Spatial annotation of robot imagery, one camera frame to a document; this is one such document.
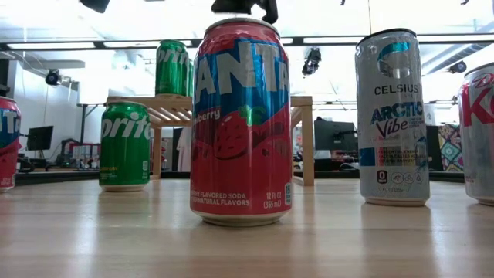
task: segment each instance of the strawberry graphic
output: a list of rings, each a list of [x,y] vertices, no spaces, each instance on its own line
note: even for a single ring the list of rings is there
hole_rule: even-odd
[[[252,130],[255,130],[266,111],[263,107],[244,105],[222,119],[215,136],[215,156],[228,160],[239,158],[249,152]]]

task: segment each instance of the wooden table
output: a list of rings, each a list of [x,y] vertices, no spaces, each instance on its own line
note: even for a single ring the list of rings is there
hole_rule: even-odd
[[[358,180],[318,180],[279,224],[226,229],[191,213],[186,180],[21,186],[0,195],[0,277],[494,276],[494,208],[431,187],[428,207],[392,208],[365,205]]]

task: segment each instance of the white wall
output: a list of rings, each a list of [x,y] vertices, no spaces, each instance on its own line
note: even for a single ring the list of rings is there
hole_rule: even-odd
[[[53,126],[52,145],[44,154],[54,161],[60,152],[60,141],[74,138],[79,128],[76,122],[78,92],[69,91],[65,86],[46,85],[41,76],[24,70],[19,62],[12,62],[11,66],[15,67],[13,97],[22,113],[21,133],[27,134],[32,127]],[[21,137],[20,141],[25,147],[27,138]],[[23,150],[21,153],[37,157],[34,151]]]

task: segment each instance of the red can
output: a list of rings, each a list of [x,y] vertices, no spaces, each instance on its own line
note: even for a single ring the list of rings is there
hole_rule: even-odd
[[[0,97],[0,192],[15,185],[21,112],[14,100]]]
[[[210,26],[195,59],[191,209],[206,222],[274,223],[292,206],[289,61],[253,19]]]

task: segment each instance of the celsius logo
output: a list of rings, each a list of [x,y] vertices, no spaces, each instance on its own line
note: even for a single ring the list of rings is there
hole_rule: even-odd
[[[406,52],[409,49],[409,42],[393,42],[385,46],[377,57],[377,68],[379,69],[379,72],[384,76],[395,79],[409,76],[411,73],[409,67],[394,68],[393,65],[390,65],[393,54],[400,53],[401,55],[407,55]]]

